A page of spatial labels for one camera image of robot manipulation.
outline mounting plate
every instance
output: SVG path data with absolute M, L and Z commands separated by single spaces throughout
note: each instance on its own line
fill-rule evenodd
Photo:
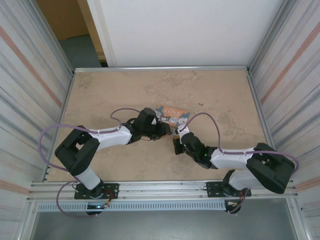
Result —
M 208 182 L 205 183 L 205 187 L 203 188 L 203 190 L 206 191 L 206 193 L 208 195 L 208 198 L 230 197 L 224 192 L 221 181 L 208 181 Z M 235 193 L 235 195 L 232 196 L 232 197 L 240 197 L 239 192 L 240 191 L 237 191 Z M 251 196 L 251 190 L 250 189 L 249 189 L 249 191 L 248 191 L 246 196 L 247 197 Z
M 112 192 L 112 199 L 118 198 L 119 184 L 118 183 L 103 183 L 103 189 L 110 190 Z M 110 193 L 106 194 L 102 192 L 99 198 L 91 198 L 89 196 L 90 190 L 88 190 L 82 183 L 79 183 L 75 187 L 74 199 L 110 199 Z

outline gray floor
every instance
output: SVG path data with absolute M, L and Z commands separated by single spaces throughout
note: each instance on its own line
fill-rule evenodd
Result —
M 101 68 L 90 35 L 68 38 L 59 43 L 73 68 Z
M 296 240 L 285 199 L 247 200 L 238 216 L 224 211 L 103 212 L 75 219 L 38 213 L 33 240 Z

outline ventilation grille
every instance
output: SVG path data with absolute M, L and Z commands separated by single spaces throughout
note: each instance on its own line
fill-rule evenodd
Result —
M 88 209 L 87 202 L 64 202 L 60 206 L 66 212 L 226 210 L 224 200 L 111 201 L 106 209 Z M 44 202 L 39 204 L 38 212 L 59 212 L 59 209 L 55 202 Z

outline floor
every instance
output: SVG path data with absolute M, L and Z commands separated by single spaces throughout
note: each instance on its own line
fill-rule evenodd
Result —
M 68 38 L 59 43 L 73 68 L 101 68 L 90 35 Z
M 246 149 L 265 142 L 262 127 L 243 70 L 229 71 L 135 71 L 79 72 L 75 76 L 63 123 L 89 129 L 116 126 L 109 118 L 118 108 L 158 105 L 191 112 L 211 114 L 221 132 L 225 149 Z M 126 122 L 137 116 L 120 111 L 115 117 Z M 199 116 L 189 129 L 205 145 L 217 146 L 217 131 L 207 116 Z M 63 128 L 58 143 L 70 132 Z M 53 163 L 61 165 L 54 158 Z M 157 141 L 138 141 L 97 152 L 91 167 L 104 181 L 170 181 L 222 179 L 228 169 L 204 169 L 189 156 L 176 156 L 172 137 Z M 51 168 L 49 181 L 67 181 L 73 177 Z
M 76 219 L 60 212 L 37 214 L 32 240 L 297 240 L 285 199 L 246 200 L 241 211 L 102 212 Z

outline book cover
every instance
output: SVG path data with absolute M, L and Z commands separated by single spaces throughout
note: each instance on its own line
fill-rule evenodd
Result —
M 173 134 L 175 134 L 175 130 L 179 125 L 187 123 L 190 116 L 190 112 L 186 110 L 163 105 L 158 106 L 155 113 L 159 121 L 171 126 Z

